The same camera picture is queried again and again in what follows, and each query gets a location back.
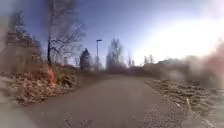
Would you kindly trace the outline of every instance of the dry grass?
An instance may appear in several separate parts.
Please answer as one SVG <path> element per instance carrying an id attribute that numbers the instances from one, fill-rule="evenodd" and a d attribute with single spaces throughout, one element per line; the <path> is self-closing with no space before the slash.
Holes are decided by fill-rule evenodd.
<path id="1" fill-rule="evenodd" d="M 146 83 L 183 107 L 187 107 L 186 99 L 189 99 L 191 109 L 202 117 L 207 117 L 213 107 L 223 100 L 217 88 L 204 88 L 171 80 L 150 80 Z"/>
<path id="2" fill-rule="evenodd" d="M 84 73 L 71 65 L 62 66 L 61 64 L 53 64 L 53 73 L 56 78 L 55 87 L 51 86 L 48 74 L 47 63 L 44 61 L 30 60 L 33 65 L 27 68 L 16 65 L 17 69 L 9 72 L 2 72 L 1 76 L 12 79 L 9 83 L 9 90 L 13 91 L 14 97 L 21 105 L 30 105 L 42 102 L 50 97 L 63 95 L 65 93 L 77 90 L 97 82 L 100 75 Z"/>

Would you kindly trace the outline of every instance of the light pole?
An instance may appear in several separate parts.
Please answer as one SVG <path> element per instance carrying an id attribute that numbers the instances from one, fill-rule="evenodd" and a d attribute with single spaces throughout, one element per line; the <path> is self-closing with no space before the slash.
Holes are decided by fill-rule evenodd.
<path id="1" fill-rule="evenodd" d="M 99 71 L 99 56 L 98 56 L 98 42 L 100 41 L 103 41 L 102 39 L 98 39 L 96 40 L 96 51 L 97 51 L 97 54 L 96 54 L 96 57 L 97 57 L 97 72 Z"/>

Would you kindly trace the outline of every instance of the dry vegetation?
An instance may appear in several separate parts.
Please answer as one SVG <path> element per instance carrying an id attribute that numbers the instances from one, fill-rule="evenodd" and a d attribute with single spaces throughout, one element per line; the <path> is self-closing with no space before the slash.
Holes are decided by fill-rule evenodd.
<path id="1" fill-rule="evenodd" d="M 144 66 L 145 74 L 151 76 L 145 79 L 146 83 L 177 105 L 185 108 L 190 105 L 192 111 L 208 117 L 222 104 L 222 83 L 214 70 L 207 67 L 207 61 L 189 57 L 150 65 Z"/>
<path id="2" fill-rule="evenodd" d="M 98 77 L 89 77 L 90 73 L 81 74 L 79 69 L 72 65 L 62 66 L 54 62 L 52 70 L 55 83 L 52 83 L 48 63 L 39 53 L 38 47 L 23 47 L 21 44 L 24 42 L 19 43 L 8 45 L 0 54 L 0 75 L 11 79 L 8 90 L 21 105 L 41 102 L 76 90 L 80 88 L 81 83 L 91 84 L 98 80 Z"/>

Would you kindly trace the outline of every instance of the street lamp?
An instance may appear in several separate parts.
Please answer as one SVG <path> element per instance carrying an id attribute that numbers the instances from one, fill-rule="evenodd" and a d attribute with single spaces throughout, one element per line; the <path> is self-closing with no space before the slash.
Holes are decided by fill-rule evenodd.
<path id="1" fill-rule="evenodd" d="M 96 51 L 97 51 L 97 71 L 99 70 L 99 56 L 98 56 L 98 42 L 103 41 L 102 39 L 96 40 Z"/>

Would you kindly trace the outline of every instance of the ground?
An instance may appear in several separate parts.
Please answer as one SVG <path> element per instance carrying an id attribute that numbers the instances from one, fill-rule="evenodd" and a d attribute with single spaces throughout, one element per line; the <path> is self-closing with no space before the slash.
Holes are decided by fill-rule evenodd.
<path id="1" fill-rule="evenodd" d="M 123 76 L 25 108 L 2 107 L 1 113 L 1 127 L 10 128 L 209 127 L 144 81 Z"/>

